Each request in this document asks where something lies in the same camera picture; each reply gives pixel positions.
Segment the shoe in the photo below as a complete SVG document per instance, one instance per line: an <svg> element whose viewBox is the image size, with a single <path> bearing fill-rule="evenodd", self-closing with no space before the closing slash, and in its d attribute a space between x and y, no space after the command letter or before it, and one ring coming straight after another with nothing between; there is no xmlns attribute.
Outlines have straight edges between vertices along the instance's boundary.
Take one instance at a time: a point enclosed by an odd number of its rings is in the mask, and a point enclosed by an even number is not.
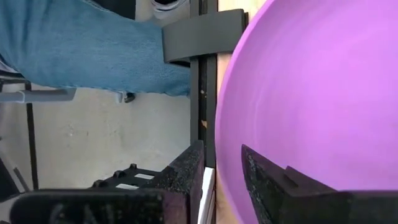
<svg viewBox="0 0 398 224"><path fill-rule="evenodd" d="M156 23L161 26L189 18L189 0L151 0Z"/></svg>
<svg viewBox="0 0 398 224"><path fill-rule="evenodd" d="M124 97L125 103L130 103L136 99L136 95L134 93L126 93L126 97Z"/></svg>
<svg viewBox="0 0 398 224"><path fill-rule="evenodd" d="M17 71L15 71L13 68L6 65L6 63L2 61L1 55L0 55L0 71L18 73Z"/></svg>

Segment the black metal bracket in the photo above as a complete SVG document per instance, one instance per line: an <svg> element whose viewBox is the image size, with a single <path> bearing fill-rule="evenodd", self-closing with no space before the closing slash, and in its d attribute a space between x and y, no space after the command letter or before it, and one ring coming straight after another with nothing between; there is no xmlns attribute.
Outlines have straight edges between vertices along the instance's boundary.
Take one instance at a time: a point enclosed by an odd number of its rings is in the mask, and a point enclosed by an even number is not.
<svg viewBox="0 0 398 224"><path fill-rule="evenodd" d="M12 206L10 220L13 224L196 224L203 173L204 148L197 141L136 190L115 187L137 184L132 176L137 167L132 165L90 189L26 193Z"/></svg>
<svg viewBox="0 0 398 224"><path fill-rule="evenodd" d="M398 191L337 192L291 167L279 167L245 145L242 163L259 223L398 222Z"/></svg>
<svg viewBox="0 0 398 224"><path fill-rule="evenodd" d="M217 0L191 0L191 18L163 28L166 63L190 67L191 142L205 144L205 166L216 167L217 53L232 52L247 26L242 9L218 12Z"/></svg>
<svg viewBox="0 0 398 224"><path fill-rule="evenodd" d="M162 29L166 63L189 63L190 57L232 52L242 36L243 9L213 12L167 25Z"/></svg>

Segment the black clamp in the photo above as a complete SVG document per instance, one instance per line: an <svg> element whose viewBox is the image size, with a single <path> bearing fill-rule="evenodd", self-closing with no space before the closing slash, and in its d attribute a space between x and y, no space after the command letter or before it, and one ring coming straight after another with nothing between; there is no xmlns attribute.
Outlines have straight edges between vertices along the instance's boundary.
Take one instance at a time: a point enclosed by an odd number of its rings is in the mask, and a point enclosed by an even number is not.
<svg viewBox="0 0 398 224"><path fill-rule="evenodd" d="M245 145L242 163L258 223L398 223L396 190L338 192Z"/></svg>
<svg viewBox="0 0 398 224"><path fill-rule="evenodd" d="M187 66L190 57L232 52L246 24L244 11L234 9L167 25L162 30L164 61Z"/></svg>

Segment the person's leg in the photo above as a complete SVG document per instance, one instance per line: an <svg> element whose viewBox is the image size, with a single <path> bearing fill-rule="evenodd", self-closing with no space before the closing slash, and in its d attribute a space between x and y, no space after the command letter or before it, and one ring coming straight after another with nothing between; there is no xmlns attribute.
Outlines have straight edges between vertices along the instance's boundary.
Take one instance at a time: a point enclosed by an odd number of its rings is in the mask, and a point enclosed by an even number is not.
<svg viewBox="0 0 398 224"><path fill-rule="evenodd" d="M189 69L163 63L159 27L89 0L0 0L0 54L39 85L189 94Z"/></svg>

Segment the wooden board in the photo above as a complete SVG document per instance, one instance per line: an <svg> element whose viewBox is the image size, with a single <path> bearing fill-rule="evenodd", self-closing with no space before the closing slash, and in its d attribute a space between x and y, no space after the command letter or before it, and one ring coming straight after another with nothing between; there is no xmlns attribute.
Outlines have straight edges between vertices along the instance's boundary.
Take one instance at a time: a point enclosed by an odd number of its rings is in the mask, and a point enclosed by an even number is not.
<svg viewBox="0 0 398 224"><path fill-rule="evenodd" d="M218 10L225 11L230 9L244 9L249 13L249 19L253 18L266 0L218 0ZM217 93L220 92L221 83L224 78L226 67L228 66L231 54L218 54L217 61ZM232 213L231 206L223 193L223 187L217 175L216 179L216 217L217 224L235 224L237 219Z"/></svg>

